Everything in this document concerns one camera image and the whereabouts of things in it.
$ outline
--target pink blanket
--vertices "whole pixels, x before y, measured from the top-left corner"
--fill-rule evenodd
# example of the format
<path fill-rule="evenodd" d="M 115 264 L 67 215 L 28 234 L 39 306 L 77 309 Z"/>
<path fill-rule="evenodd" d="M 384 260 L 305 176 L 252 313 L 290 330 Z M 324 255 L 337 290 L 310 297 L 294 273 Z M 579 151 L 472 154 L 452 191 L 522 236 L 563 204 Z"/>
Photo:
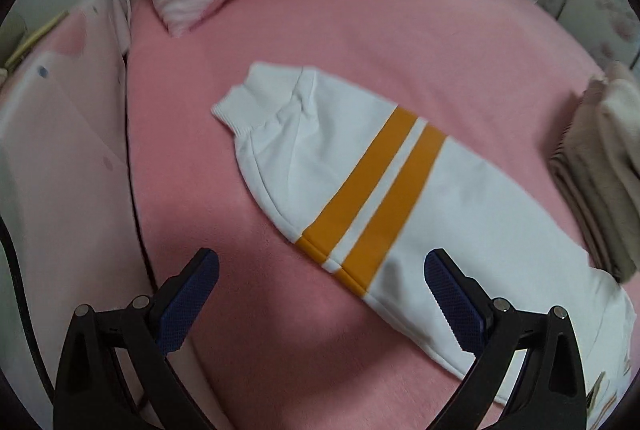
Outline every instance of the pink blanket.
<path fill-rule="evenodd" d="M 143 239 L 159 281 L 200 246 L 220 254 L 193 339 L 239 430 L 423 430 L 458 384 L 289 245 L 252 200 L 210 106 L 253 61 L 312 64 L 429 117 L 580 240 L 546 159 L 598 68 L 528 0 L 231 0 L 182 38 L 139 0 L 132 41 Z"/>

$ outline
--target metal screw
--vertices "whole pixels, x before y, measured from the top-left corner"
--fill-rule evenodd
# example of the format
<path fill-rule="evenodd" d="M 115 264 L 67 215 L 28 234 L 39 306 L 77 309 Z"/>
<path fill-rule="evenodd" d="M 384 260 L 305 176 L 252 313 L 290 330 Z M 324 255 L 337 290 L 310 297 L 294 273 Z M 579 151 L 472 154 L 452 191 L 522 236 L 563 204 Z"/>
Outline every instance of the metal screw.
<path fill-rule="evenodd" d="M 494 307 L 503 313 L 511 309 L 511 304 L 504 298 L 496 298 L 494 300 Z"/>
<path fill-rule="evenodd" d="M 87 304 L 78 305 L 74 312 L 78 318 L 81 318 L 89 312 L 89 306 Z"/>
<path fill-rule="evenodd" d="M 139 296 L 131 302 L 134 309 L 144 309 L 147 305 L 149 305 L 149 297 L 148 296 Z"/>
<path fill-rule="evenodd" d="M 561 320 L 564 320 L 569 315 L 566 309 L 564 307 L 560 307 L 560 305 L 556 305 L 556 307 L 554 307 L 554 314 Z"/>

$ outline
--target bed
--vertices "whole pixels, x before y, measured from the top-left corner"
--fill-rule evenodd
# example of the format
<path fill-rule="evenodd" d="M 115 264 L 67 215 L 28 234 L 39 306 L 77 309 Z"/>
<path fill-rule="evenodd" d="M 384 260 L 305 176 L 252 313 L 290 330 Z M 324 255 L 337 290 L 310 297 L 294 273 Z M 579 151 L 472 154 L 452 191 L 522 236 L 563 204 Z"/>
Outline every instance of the bed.
<path fill-rule="evenodd" d="M 629 1 L 640 9 L 640 0 Z M 253 61 L 318 66 L 430 117 L 580 242 L 546 160 L 600 70 L 529 0 L 230 0 L 177 39 L 151 0 L 138 0 L 131 34 L 129 169 L 139 236 L 158 283 L 201 246 L 220 254 L 220 284 L 193 343 L 239 430 L 424 428 L 458 385 L 292 248 L 255 205 L 232 137 L 210 113 Z M 638 310 L 637 275 L 626 289 Z M 636 381 L 606 428 L 638 421 L 638 388 Z M 494 406 L 485 423 L 498 415 Z"/>

